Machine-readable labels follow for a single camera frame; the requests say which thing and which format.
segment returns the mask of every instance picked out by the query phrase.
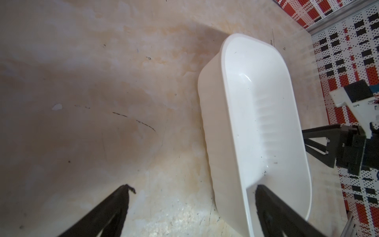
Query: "white debris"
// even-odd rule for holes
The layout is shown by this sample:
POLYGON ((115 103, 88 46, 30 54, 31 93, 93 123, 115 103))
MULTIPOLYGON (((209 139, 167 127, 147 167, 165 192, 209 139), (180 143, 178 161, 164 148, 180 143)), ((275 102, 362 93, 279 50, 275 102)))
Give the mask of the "white debris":
POLYGON ((51 110, 56 111, 56 110, 61 110, 62 108, 63 108, 63 106, 62 106, 61 104, 55 104, 55 105, 51 108, 51 110))

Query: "beige marble surface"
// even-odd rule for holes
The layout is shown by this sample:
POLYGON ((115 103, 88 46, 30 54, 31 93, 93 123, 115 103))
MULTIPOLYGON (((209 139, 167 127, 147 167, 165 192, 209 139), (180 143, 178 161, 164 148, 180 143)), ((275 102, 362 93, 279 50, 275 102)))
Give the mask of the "beige marble surface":
MULTIPOLYGON (((232 33, 272 43, 302 127, 327 124, 310 35, 271 0, 5 0, 0 16, 1 236, 56 236, 125 183, 123 236, 239 236, 214 204, 197 94, 232 33)), ((339 236, 337 172, 309 163, 310 223, 339 236)))

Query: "white plastic tub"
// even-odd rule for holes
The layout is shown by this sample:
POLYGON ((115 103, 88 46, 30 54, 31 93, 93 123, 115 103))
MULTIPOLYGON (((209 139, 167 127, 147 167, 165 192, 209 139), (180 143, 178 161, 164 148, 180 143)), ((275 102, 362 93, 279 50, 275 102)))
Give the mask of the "white plastic tub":
POLYGON ((280 53, 229 36, 198 82, 221 217, 242 236, 263 236, 255 190, 264 184, 308 219, 312 186, 291 78, 280 53))

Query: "red and white patterned wall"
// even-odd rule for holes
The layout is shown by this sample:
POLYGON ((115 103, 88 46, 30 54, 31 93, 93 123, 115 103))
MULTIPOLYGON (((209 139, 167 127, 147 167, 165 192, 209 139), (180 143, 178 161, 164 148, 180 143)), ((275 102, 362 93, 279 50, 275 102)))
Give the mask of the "red and white patterned wall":
MULTIPOLYGON (((379 3, 313 35, 312 41, 329 124, 358 125, 348 107, 335 107, 329 92, 359 80, 379 83, 379 3)), ((379 171, 363 168, 359 176, 344 168, 338 172, 358 236, 379 236, 379 171)))
POLYGON ((308 28, 354 0, 275 0, 302 27, 308 28))

